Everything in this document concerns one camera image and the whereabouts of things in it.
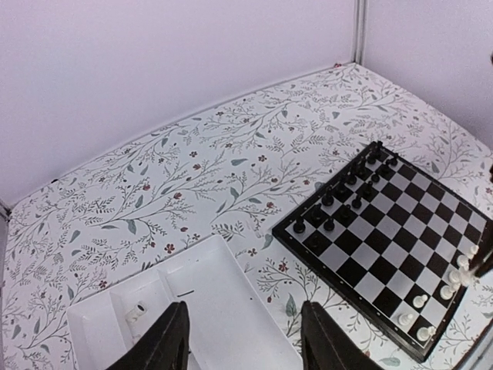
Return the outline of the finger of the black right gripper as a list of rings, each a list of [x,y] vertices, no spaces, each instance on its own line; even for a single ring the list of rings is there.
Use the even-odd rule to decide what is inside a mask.
[[[478,253],[471,260],[471,271],[476,278],[482,278],[492,270],[492,239],[485,240]]]

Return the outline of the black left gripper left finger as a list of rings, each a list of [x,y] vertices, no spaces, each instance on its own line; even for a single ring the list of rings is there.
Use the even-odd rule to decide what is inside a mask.
[[[188,369],[189,331],[186,302],[173,302],[108,370]]]

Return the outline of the black white chessboard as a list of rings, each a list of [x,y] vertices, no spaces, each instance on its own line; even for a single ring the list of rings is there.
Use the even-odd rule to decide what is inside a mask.
[[[273,236],[314,273],[329,284],[342,298],[368,318],[396,345],[415,361],[423,362],[433,352],[445,333],[464,297],[459,288],[452,299],[440,296],[448,284],[448,274],[459,271],[457,258],[472,245],[486,241],[492,229],[491,219],[459,197],[423,170],[399,154],[398,164],[389,166],[387,175],[373,183],[372,194],[364,197],[364,184],[374,172],[395,153],[382,147],[375,164],[366,163],[366,173],[357,176],[355,185],[346,183],[346,193],[335,194],[338,180],[347,176],[351,165],[358,163],[375,148],[370,143],[338,174],[322,185],[312,196],[282,219],[272,231]],[[334,203],[321,203],[328,186],[334,189]],[[354,209],[351,201],[362,196],[362,206]],[[323,220],[311,220],[311,208],[321,204]],[[343,205],[351,207],[350,216],[343,220]],[[305,219],[302,234],[293,231],[298,217]],[[334,230],[323,228],[328,217],[334,219]],[[322,245],[311,249],[307,238],[317,233],[324,238]],[[412,304],[417,295],[426,294],[423,308]],[[400,314],[412,313],[408,326],[400,326]],[[416,339],[420,327],[435,326],[436,333],[426,341]]]

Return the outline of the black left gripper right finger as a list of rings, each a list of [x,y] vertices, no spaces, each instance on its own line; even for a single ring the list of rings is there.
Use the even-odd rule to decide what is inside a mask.
[[[304,370],[379,370],[318,302],[301,308],[301,350]]]

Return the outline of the white chess piece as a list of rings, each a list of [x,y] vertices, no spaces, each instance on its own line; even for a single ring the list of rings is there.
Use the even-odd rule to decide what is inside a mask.
[[[472,260],[474,258],[474,256],[478,253],[478,251],[479,251],[479,246],[478,245],[472,245],[469,247],[469,249],[465,253],[465,255],[467,256],[467,258],[469,260]]]
[[[472,274],[471,271],[460,271],[459,272],[459,278],[461,285],[468,287],[474,282],[474,275]]]
[[[448,274],[448,280],[453,285],[464,285],[464,273],[462,271],[453,270]]]
[[[426,294],[417,295],[413,298],[412,304],[415,308],[423,308],[427,300],[428,296]]]
[[[457,258],[457,265],[459,266],[460,269],[462,269],[464,271],[468,271],[469,270],[469,258],[464,254],[459,255]]]

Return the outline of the white plastic tray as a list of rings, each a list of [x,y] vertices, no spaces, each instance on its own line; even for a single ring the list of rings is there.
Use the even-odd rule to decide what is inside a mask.
[[[71,306],[81,369],[300,369],[225,240],[213,235]]]

